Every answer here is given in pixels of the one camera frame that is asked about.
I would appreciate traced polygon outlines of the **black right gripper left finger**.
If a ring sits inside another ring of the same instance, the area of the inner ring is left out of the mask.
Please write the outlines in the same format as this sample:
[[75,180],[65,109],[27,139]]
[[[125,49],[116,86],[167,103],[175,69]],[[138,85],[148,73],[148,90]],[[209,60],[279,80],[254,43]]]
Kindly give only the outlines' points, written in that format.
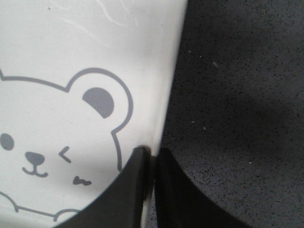
[[149,191],[151,150],[138,146],[113,183],[89,206],[58,228],[141,228]]

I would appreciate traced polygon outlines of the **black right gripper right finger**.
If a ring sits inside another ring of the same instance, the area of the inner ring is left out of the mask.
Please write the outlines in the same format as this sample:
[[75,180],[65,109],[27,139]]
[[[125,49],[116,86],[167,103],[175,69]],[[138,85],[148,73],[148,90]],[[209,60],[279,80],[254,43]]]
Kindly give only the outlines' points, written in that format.
[[206,197],[187,177],[169,149],[160,149],[155,172],[160,228],[243,228],[245,224]]

